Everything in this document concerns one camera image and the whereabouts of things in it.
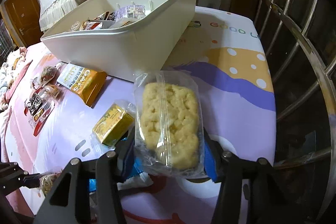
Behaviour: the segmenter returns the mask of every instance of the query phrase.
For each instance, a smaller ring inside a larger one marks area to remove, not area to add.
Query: crumpled blanket
[[[25,47],[19,47],[8,55],[7,62],[4,62],[0,68],[0,111],[8,108],[5,95],[26,65],[26,53]]]

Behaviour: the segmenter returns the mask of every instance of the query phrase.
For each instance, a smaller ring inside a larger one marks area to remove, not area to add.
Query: door frame
[[[16,25],[15,25],[15,23],[14,23],[14,20],[13,20],[13,18],[12,18],[12,15],[8,12],[8,5],[7,5],[7,4],[8,4],[8,1],[9,1],[9,0],[6,0],[6,1],[4,2],[4,6],[5,6],[5,9],[6,9],[7,15],[8,15],[8,17],[9,17],[9,20],[10,20],[10,22],[11,22],[11,24],[12,24],[12,26],[13,26],[15,32],[17,33],[17,35],[18,35],[19,38],[21,39],[23,45],[24,45],[25,47],[27,47],[27,43],[25,42],[25,40],[24,40],[24,38],[23,38],[21,32],[17,29],[17,27],[16,27]],[[37,3],[38,3],[38,5],[39,5],[39,7],[40,7],[40,9],[41,9],[40,0],[37,0]]]

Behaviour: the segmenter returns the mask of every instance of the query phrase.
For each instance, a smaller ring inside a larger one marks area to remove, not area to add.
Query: metal screw
[[[268,160],[266,160],[265,158],[259,158],[258,159],[258,162],[261,164],[261,165],[266,165],[268,163]]]
[[[72,160],[70,160],[71,165],[76,165],[79,163],[79,158],[73,158]]]
[[[223,154],[222,154],[222,156],[224,158],[230,158],[232,156],[232,153],[230,151],[224,151]]]
[[[116,153],[115,153],[114,151],[109,151],[109,152],[106,153],[106,156],[107,156],[108,158],[113,158],[113,157],[116,156]]]

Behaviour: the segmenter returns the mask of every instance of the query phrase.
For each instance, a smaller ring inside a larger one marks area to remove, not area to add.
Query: yellow snack package
[[[93,127],[92,132],[102,144],[114,147],[134,122],[134,115],[122,102],[114,103]]]
[[[91,107],[105,83],[106,72],[68,64],[57,78],[57,82],[79,95]]]

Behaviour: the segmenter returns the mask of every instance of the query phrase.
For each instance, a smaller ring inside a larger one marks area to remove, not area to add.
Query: bed sheet
[[[92,127],[116,99],[134,102],[133,84],[108,76],[93,108],[71,91],[48,117],[40,134],[23,114],[29,81],[45,65],[58,60],[42,44],[28,48],[33,59],[10,102],[5,136],[10,161],[30,174],[64,167],[71,158],[100,156],[90,142]],[[176,44],[165,68],[190,74],[199,87],[204,127],[213,139],[239,157],[274,161],[276,113],[271,77],[251,20],[209,8],[196,7],[194,19]],[[152,177],[144,191],[122,197],[128,223],[210,223],[219,184],[180,178]],[[33,213],[43,197],[36,189],[22,188]],[[246,213],[246,202],[242,203]]]

